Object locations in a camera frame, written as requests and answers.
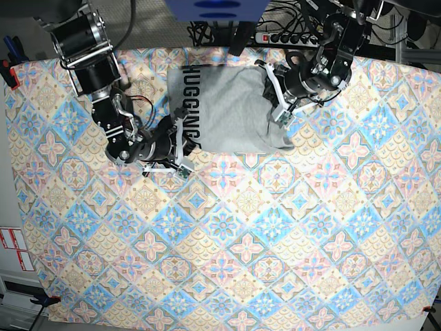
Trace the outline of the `grey T-shirt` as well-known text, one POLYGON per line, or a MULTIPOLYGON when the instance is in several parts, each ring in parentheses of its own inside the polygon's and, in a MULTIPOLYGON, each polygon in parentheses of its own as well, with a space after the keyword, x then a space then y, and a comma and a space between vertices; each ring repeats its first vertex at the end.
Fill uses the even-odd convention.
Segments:
POLYGON ((183 132, 206 152, 293 150, 287 132, 269 120, 266 72, 256 66, 184 66, 167 72, 170 112, 185 108, 183 132))

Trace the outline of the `black power strip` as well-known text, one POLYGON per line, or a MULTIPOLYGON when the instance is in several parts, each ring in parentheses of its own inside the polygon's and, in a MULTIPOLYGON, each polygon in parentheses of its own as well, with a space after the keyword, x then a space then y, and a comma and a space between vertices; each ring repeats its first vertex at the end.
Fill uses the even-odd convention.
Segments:
POLYGON ((314 35, 305 33, 275 33, 275 32, 257 32, 254 35, 254 41, 259 44, 285 45, 285 46, 318 46, 318 39, 314 35))

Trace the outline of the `patterned tablecloth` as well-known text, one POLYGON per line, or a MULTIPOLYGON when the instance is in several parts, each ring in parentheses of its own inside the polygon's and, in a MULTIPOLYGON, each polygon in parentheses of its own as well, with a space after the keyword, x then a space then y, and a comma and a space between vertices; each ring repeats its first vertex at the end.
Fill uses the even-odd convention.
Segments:
POLYGON ((53 321, 328 330, 415 319, 440 288, 440 75, 357 58, 287 154, 191 154, 188 179, 105 157, 57 60, 17 66, 6 128, 53 321))

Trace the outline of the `black orange clamp top left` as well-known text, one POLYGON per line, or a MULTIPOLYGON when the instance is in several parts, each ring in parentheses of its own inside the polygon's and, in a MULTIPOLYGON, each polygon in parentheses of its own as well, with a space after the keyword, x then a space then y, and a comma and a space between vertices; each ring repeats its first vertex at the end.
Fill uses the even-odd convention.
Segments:
POLYGON ((12 65, 5 59, 1 60, 1 76, 11 90, 16 90, 20 86, 16 72, 12 65))

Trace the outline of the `white red label stickers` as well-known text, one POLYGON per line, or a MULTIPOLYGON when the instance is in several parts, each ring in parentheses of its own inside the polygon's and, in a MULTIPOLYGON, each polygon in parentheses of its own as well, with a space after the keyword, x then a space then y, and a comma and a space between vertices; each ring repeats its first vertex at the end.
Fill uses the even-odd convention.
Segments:
POLYGON ((11 250, 16 254, 22 271, 34 272, 34 266, 20 228, 1 227, 1 244, 5 250, 11 250))

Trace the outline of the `blue clamp bottom left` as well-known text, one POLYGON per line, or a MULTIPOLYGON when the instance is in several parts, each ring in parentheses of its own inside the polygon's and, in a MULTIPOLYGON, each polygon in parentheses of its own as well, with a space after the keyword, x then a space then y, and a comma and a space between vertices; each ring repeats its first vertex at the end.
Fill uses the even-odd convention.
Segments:
POLYGON ((41 305, 43 308, 47 308, 51 305, 61 302, 59 297, 47 297, 47 296, 33 296, 30 302, 36 305, 41 305))

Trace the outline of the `orange clamp bottom right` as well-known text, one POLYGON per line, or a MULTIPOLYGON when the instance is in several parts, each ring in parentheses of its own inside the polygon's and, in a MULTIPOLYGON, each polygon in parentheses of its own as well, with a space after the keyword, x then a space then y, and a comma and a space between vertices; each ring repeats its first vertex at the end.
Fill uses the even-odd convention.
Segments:
POLYGON ((428 313, 436 313, 437 312, 437 310, 433 306, 424 307, 422 311, 428 312, 428 313))

